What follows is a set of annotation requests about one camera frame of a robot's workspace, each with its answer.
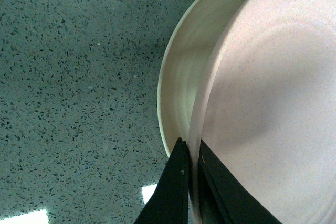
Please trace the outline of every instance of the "bowl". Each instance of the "bowl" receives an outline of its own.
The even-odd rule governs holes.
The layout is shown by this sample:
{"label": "bowl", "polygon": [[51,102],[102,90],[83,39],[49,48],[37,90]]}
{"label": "bowl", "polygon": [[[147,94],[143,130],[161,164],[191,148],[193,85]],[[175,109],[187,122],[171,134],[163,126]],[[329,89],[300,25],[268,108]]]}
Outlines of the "bowl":
{"label": "bowl", "polygon": [[336,0],[245,1],[203,73],[188,135],[195,223],[201,139],[281,223],[336,223]]}

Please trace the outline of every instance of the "speckled countertop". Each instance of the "speckled countertop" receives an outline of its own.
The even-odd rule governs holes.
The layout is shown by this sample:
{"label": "speckled countertop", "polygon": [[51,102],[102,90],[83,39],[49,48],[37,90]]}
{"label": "speckled countertop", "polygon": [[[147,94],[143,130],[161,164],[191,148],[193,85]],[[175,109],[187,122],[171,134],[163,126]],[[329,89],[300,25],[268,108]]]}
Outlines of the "speckled countertop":
{"label": "speckled countertop", "polygon": [[167,161],[166,44],[194,0],[0,0],[0,219],[132,223]]}

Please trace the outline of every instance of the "speckle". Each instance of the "speckle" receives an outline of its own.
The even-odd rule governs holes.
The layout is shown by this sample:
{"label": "speckle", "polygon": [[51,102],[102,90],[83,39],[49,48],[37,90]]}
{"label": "speckle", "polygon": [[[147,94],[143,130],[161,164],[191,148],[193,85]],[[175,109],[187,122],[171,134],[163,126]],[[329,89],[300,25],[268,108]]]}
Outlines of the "speckle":
{"label": "speckle", "polygon": [[167,161],[157,80],[193,0],[0,2],[0,219],[133,223]]}

